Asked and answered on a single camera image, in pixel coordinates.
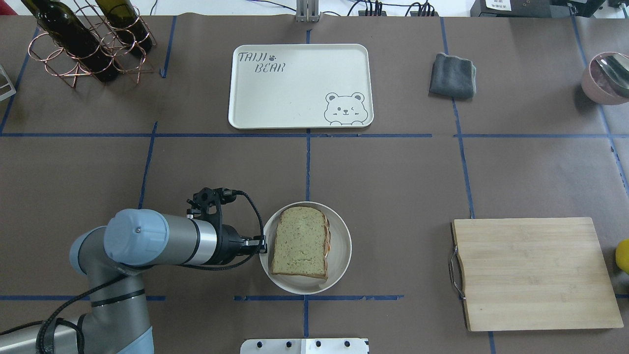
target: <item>brown tabletop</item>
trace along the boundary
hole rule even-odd
[[[339,213],[352,235],[345,276],[305,297],[257,258],[230,271],[159,266],[145,283],[156,353],[238,353],[247,338],[368,338],[372,353],[626,353],[629,329],[471,333],[450,284],[454,219],[592,217],[625,323],[629,275],[629,105],[579,87],[585,60],[629,52],[626,20],[146,18],[161,68],[140,85],[71,90],[26,56],[29,16],[0,16],[0,63],[18,93],[0,102],[0,330],[44,319],[87,290],[69,265],[82,233],[124,208],[184,215],[202,187],[244,190],[263,219],[301,200]],[[234,129],[239,45],[360,43],[371,126]],[[428,94],[435,54],[473,61],[477,95]],[[255,235],[246,201],[225,223]],[[89,311],[80,301],[64,311]]]

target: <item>gray cloth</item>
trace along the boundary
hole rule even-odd
[[[454,98],[476,94],[476,67],[470,60],[437,54],[430,79],[430,92]]]

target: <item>cutting board handle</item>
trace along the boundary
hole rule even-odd
[[[450,281],[454,288],[459,292],[459,296],[462,300],[465,300],[465,293],[461,290],[461,287],[457,284],[457,281],[454,279],[454,259],[457,258],[457,254],[459,253],[459,247],[455,244],[452,249],[452,256],[450,257],[450,262],[448,263],[448,272],[450,273]]]

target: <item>red object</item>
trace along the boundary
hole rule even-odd
[[[4,0],[0,0],[0,14],[17,14],[13,9],[7,5]]]

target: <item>green glass bottle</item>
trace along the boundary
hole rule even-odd
[[[116,31],[116,34],[118,34],[118,37],[124,44],[131,45],[133,37],[135,37],[135,40],[144,52],[149,53],[151,51],[153,40],[148,35],[144,24],[140,20],[136,21],[137,15],[129,0],[96,0],[96,3],[112,26],[126,29]],[[134,47],[131,49],[131,54],[141,57],[142,51]]]
[[[112,58],[103,52],[99,40],[64,3],[54,0],[22,0],[37,23],[70,55],[82,58],[81,65],[102,82],[118,76]]]

